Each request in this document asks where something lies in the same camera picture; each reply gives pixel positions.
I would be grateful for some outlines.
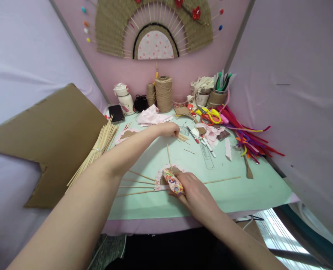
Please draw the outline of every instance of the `clear ruler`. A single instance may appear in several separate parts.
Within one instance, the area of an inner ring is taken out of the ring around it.
[[[188,129],[187,129],[186,127],[184,127],[184,126],[179,126],[179,128],[180,128],[180,133],[181,133],[181,134],[183,134],[183,135],[185,135],[185,136],[189,136],[189,131],[188,131]]]
[[[202,152],[204,160],[205,160],[206,168],[209,170],[215,169],[214,163],[212,162],[213,157],[212,157],[208,147],[206,145],[203,145],[202,143],[200,143],[200,147],[201,147],[201,152]]]

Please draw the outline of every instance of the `black yarn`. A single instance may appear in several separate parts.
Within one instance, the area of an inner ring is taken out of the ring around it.
[[[149,105],[148,105],[148,100],[146,99],[146,95],[144,96],[136,95],[134,101],[134,109],[136,110],[136,112],[141,113],[147,108],[149,108]]]

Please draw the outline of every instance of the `white water bottle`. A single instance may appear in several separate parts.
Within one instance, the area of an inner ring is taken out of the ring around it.
[[[126,115],[132,115],[135,113],[134,111],[134,102],[133,98],[129,93],[129,88],[126,84],[120,82],[114,86],[115,96],[118,97],[120,106],[123,112]]]

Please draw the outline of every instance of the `marker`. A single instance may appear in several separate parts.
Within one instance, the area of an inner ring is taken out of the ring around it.
[[[190,128],[188,126],[186,126],[186,128],[188,129],[188,131],[191,133],[192,137],[194,138],[194,140],[196,141],[196,143],[199,143],[199,141],[197,140],[197,138],[195,137],[195,135],[191,132]]]
[[[212,156],[213,156],[214,158],[216,158],[216,155],[215,155],[214,151],[211,149],[211,147],[210,147],[208,141],[207,141],[204,137],[203,137],[203,141],[206,143],[206,146],[207,146],[207,148],[210,150],[210,153],[212,154]]]

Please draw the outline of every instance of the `smartphone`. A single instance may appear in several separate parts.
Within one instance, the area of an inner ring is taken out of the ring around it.
[[[121,106],[120,105],[113,105],[109,107],[109,113],[110,116],[113,115],[113,120],[112,123],[114,122],[120,122],[125,119],[125,116],[122,112]]]

